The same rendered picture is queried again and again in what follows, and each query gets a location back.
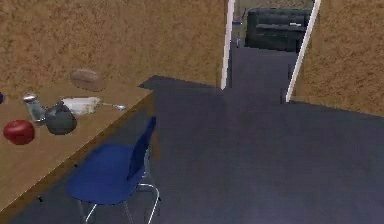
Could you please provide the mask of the brown wooden table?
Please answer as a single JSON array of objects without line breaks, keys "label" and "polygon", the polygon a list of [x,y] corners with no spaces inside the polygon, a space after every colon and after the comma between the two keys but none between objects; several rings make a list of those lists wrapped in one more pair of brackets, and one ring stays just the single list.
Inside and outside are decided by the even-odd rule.
[{"label": "brown wooden table", "polygon": [[153,113],[153,94],[147,89],[110,82],[94,95],[126,109],[102,106],[80,116],[77,128],[64,136],[37,126],[35,139],[27,145],[14,145],[2,135],[6,123],[29,117],[25,104],[7,99],[0,105],[0,224],[7,224],[135,113]]}]

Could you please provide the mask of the white dish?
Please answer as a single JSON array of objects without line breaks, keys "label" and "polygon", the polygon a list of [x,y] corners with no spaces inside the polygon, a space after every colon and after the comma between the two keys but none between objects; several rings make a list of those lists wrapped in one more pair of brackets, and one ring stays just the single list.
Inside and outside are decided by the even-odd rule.
[{"label": "white dish", "polygon": [[97,97],[85,97],[85,98],[64,98],[62,102],[74,115],[86,115],[95,112],[95,109],[100,98]]}]

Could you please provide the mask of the silver spoon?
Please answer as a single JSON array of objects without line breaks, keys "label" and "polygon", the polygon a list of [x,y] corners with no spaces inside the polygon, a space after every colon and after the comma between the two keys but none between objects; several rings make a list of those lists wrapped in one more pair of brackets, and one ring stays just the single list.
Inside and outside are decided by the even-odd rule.
[{"label": "silver spoon", "polygon": [[110,103],[100,103],[100,105],[115,107],[118,110],[125,110],[126,109],[126,107],[124,105],[117,105],[117,104],[110,104]]}]

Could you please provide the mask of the brown bread loaf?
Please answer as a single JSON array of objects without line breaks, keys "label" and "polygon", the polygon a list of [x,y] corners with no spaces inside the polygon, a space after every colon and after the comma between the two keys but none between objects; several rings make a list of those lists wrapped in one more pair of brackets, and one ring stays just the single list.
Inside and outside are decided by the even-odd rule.
[{"label": "brown bread loaf", "polygon": [[71,83],[81,89],[98,92],[106,87],[104,78],[97,72],[89,69],[77,69],[70,75]]}]

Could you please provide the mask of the red apple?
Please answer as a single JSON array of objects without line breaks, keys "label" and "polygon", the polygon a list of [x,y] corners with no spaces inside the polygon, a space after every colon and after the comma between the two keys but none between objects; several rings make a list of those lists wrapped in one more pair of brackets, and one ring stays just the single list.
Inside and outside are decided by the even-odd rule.
[{"label": "red apple", "polygon": [[4,126],[3,136],[15,145],[25,145],[35,138],[35,129],[27,120],[14,120]]}]

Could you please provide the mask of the blue chair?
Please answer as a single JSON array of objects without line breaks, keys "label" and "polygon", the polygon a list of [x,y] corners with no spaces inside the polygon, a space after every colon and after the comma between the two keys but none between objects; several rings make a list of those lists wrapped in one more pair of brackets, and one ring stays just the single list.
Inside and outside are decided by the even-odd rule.
[{"label": "blue chair", "polygon": [[234,19],[232,22],[232,42],[237,48],[243,46],[245,34],[246,34],[246,12],[247,9],[238,9],[234,13]]},{"label": "blue chair", "polygon": [[146,224],[161,201],[160,191],[153,183],[150,170],[150,141],[157,119],[148,119],[143,133],[133,146],[102,144],[94,149],[67,182],[67,193],[78,201],[80,224],[88,224],[100,205],[124,204],[125,213],[133,222],[127,199],[136,191],[151,188],[153,206]]}]

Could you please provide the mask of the glass salt shaker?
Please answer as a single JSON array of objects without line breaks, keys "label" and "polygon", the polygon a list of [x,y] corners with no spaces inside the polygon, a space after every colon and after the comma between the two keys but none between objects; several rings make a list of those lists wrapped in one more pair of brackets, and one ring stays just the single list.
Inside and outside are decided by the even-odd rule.
[{"label": "glass salt shaker", "polygon": [[35,123],[45,121],[45,108],[40,104],[36,94],[28,93],[23,96],[23,102],[26,104],[29,114]]}]

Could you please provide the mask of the black sofa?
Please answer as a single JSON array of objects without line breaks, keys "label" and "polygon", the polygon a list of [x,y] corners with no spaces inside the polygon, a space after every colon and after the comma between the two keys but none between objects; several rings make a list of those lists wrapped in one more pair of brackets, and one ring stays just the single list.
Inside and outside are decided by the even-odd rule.
[{"label": "black sofa", "polygon": [[245,47],[299,53],[310,9],[251,8]]}]

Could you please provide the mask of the grey kettle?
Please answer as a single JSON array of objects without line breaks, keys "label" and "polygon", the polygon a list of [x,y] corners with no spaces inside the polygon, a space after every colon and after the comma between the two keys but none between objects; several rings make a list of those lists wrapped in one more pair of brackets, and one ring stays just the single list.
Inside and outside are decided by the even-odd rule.
[{"label": "grey kettle", "polygon": [[51,134],[66,135],[76,129],[77,120],[64,102],[58,101],[46,110],[45,125]]}]

